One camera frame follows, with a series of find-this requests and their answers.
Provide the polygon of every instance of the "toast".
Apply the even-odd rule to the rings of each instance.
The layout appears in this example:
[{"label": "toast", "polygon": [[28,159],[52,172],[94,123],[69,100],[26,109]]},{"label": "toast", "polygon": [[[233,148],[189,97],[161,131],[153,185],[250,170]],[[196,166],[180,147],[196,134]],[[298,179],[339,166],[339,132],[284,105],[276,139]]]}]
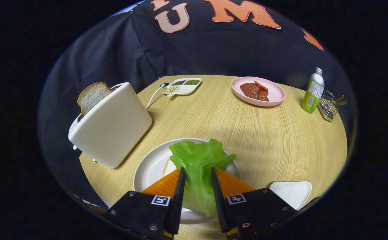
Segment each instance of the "toast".
[{"label": "toast", "polygon": [[176,166],[170,160],[170,158],[168,158],[167,163],[166,163],[166,167],[164,167],[164,170],[163,170],[163,177],[166,176],[167,174],[173,172],[174,170],[176,170]]},{"label": "toast", "polygon": [[78,96],[77,104],[81,108],[81,114],[85,116],[96,104],[112,93],[111,88],[104,82],[96,82],[86,87]]}]

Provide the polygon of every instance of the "pink plate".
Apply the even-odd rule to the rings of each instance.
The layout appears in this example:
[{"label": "pink plate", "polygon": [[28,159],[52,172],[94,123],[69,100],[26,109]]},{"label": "pink plate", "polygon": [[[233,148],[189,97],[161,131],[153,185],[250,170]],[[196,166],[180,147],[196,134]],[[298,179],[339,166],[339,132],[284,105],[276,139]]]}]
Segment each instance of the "pink plate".
[{"label": "pink plate", "polygon": [[[268,100],[270,100],[269,102],[260,101],[260,100],[247,97],[243,93],[243,91],[241,91],[240,86],[242,84],[251,83],[251,82],[255,83],[255,81],[258,81],[260,84],[268,88]],[[241,78],[235,79],[234,81],[232,81],[232,91],[234,91],[237,97],[241,98],[242,100],[248,103],[258,105],[258,106],[265,106],[265,107],[272,107],[280,104],[284,100],[284,97],[286,96],[286,93],[284,93],[284,90],[280,86],[271,82],[270,80],[259,78],[259,77],[241,77]]]}]

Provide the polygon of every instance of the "bottle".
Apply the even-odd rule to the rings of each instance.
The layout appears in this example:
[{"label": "bottle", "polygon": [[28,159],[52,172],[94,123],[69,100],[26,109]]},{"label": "bottle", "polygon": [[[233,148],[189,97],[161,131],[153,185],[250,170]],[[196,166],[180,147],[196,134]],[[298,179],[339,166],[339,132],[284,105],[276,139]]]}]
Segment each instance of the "bottle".
[{"label": "bottle", "polygon": [[319,103],[319,99],[322,97],[323,91],[325,89],[325,81],[322,75],[323,70],[321,70],[319,67],[316,67],[316,72],[311,75],[305,96],[302,99],[301,107],[309,114],[312,114],[316,109],[317,104]]}]

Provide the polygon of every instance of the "wooden table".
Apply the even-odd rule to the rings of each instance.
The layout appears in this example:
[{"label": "wooden table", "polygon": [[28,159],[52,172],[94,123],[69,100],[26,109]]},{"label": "wooden table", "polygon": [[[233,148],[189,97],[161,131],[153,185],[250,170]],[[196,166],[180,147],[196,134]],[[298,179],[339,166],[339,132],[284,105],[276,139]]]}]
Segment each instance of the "wooden table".
[{"label": "wooden table", "polygon": [[[309,181],[313,189],[307,203],[325,193],[341,172],[347,158],[347,138],[339,115],[330,123],[318,109],[305,113],[300,102],[304,90],[278,84],[284,101],[259,107],[239,99],[231,88],[235,76],[166,76],[141,91],[146,106],[160,84],[186,77],[203,82],[186,96],[167,97],[160,92],[148,109],[153,123],[115,169],[94,163],[81,154],[80,161],[93,189],[110,207],[133,190],[140,160],[156,146],[177,138],[217,139],[236,154],[243,181],[258,189],[274,181]],[[181,225],[176,239],[224,239],[218,221]]]}]

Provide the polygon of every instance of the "white toaster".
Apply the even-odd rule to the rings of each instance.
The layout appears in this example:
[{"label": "white toaster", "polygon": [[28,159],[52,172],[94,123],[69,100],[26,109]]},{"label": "white toaster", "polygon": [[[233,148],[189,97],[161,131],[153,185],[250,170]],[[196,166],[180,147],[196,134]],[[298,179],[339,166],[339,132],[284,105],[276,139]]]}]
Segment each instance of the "white toaster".
[{"label": "white toaster", "polygon": [[130,83],[112,89],[84,117],[80,114],[72,122],[68,134],[74,149],[108,168],[122,162],[152,123]]}]

